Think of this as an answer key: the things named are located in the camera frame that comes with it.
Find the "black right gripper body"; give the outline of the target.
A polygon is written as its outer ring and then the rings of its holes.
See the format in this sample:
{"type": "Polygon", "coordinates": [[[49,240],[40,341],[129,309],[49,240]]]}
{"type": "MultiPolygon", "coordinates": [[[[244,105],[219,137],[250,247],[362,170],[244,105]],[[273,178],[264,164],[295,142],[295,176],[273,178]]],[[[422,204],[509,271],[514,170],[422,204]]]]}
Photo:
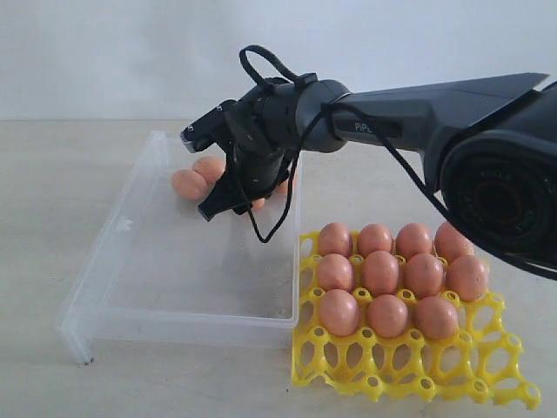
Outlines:
{"type": "Polygon", "coordinates": [[[285,150],[257,154],[234,145],[226,159],[224,194],[228,205],[267,197],[284,177],[285,150]]]}

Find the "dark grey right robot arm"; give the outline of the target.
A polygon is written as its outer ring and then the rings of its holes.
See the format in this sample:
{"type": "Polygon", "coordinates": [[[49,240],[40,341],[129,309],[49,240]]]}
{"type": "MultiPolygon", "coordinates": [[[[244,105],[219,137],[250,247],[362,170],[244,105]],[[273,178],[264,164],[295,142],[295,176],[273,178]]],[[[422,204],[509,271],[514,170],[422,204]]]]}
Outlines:
{"type": "Polygon", "coordinates": [[[260,81],[185,128],[191,152],[219,146],[225,174],[199,205],[205,219],[248,212],[303,151],[355,142],[398,162],[420,155],[412,181],[465,237],[520,270],[556,276],[556,87],[519,73],[352,93],[307,74],[260,81]]]}

